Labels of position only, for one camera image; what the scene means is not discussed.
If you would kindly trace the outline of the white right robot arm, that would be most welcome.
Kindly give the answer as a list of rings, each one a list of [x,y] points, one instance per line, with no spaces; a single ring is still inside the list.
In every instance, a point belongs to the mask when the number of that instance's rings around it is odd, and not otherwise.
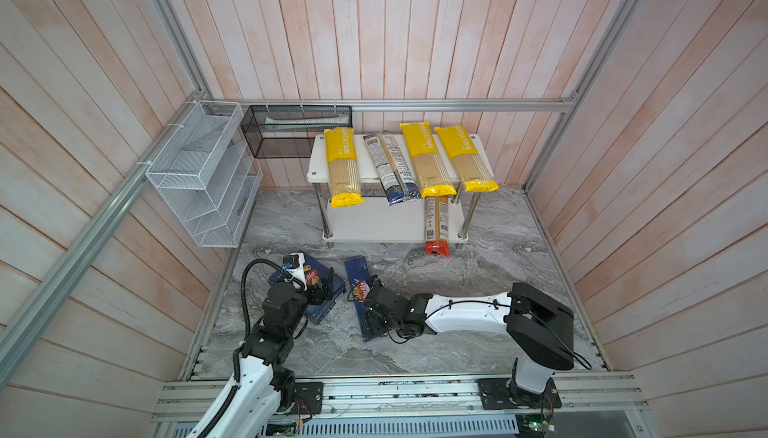
[[[507,293],[486,297],[447,297],[429,293],[410,298],[374,280],[356,303],[365,339],[397,335],[405,344],[425,334],[457,331],[507,335],[522,349],[508,379],[477,381],[486,410],[513,408],[553,411],[562,406],[554,374],[576,363],[591,364],[574,350],[574,313],[527,283]]]

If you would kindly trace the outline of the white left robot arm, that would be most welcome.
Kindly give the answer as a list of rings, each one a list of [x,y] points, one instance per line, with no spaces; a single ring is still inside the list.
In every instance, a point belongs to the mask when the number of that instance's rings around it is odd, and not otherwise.
[[[232,354],[232,376],[190,437],[259,437],[275,413],[298,407],[295,374],[283,363],[308,324],[307,309],[335,297],[333,272],[311,284],[305,278],[305,262],[305,255],[297,252],[284,256],[280,264],[257,258],[245,266],[240,282],[244,341]],[[262,316],[252,322],[246,288],[256,265],[274,269],[277,282],[266,294]]]

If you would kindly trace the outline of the blue Barilla spaghetti bag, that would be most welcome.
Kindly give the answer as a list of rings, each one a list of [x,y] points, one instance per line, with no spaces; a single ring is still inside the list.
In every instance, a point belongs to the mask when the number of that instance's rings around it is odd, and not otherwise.
[[[358,255],[346,258],[344,264],[348,280],[347,301],[354,305],[363,341],[369,342],[384,336],[386,330],[380,317],[365,305],[365,298],[374,283],[365,257]]]

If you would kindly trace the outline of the red spaghetti bag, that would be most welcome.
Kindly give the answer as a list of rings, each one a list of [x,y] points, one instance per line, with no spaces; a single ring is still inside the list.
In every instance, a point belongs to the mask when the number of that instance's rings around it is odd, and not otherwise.
[[[424,204],[426,253],[449,257],[449,200],[447,197],[428,197]]]

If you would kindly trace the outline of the clear blue-ended spaghetti bag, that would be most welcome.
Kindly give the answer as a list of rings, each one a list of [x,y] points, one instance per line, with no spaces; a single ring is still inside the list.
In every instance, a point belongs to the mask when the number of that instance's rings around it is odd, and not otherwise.
[[[394,136],[388,132],[363,136],[390,206],[421,198],[416,178]]]

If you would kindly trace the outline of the yellow Pastatime spaghetti bag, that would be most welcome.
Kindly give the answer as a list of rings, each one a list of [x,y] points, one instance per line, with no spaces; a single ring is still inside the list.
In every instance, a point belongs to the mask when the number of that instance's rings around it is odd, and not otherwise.
[[[400,125],[423,198],[455,196],[428,122]]]
[[[354,130],[339,127],[324,131],[332,208],[364,203],[355,148]]]
[[[489,193],[499,189],[463,125],[436,128],[435,131],[467,193]]]

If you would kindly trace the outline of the blue Barilla rigatoni box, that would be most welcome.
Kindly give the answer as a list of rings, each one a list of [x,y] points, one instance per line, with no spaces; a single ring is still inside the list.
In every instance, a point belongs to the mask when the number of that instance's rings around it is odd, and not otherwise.
[[[345,285],[332,267],[323,265],[309,254],[298,252],[297,255],[303,265],[302,276],[308,292],[305,315],[310,323],[318,325],[335,306],[336,299],[345,290]]]

